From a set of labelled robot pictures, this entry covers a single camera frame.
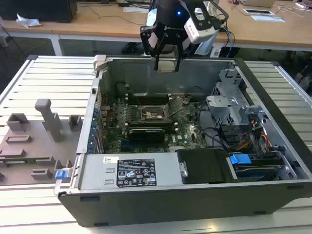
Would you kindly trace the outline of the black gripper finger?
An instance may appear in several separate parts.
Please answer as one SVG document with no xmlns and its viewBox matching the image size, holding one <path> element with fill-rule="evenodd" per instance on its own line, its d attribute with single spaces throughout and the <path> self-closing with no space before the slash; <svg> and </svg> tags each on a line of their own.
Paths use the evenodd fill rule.
<svg viewBox="0 0 312 234">
<path fill-rule="evenodd" d="M 168 34 L 164 30 L 165 25 L 155 23 L 153 26 L 141 26 L 140 37 L 143 44 L 145 54 L 154 57 L 154 70 L 158 71 L 159 56 L 165 47 L 165 40 Z"/>
<path fill-rule="evenodd" d="M 180 62 L 183 59 L 183 40 L 182 40 L 182 36 L 180 34 L 176 35 L 177 37 L 177 42 L 176 42 L 176 46 L 177 46 L 177 59 L 176 59 L 176 66 L 175 66 L 175 72 L 179 71 L 179 67 L 180 67 Z"/>
</svg>

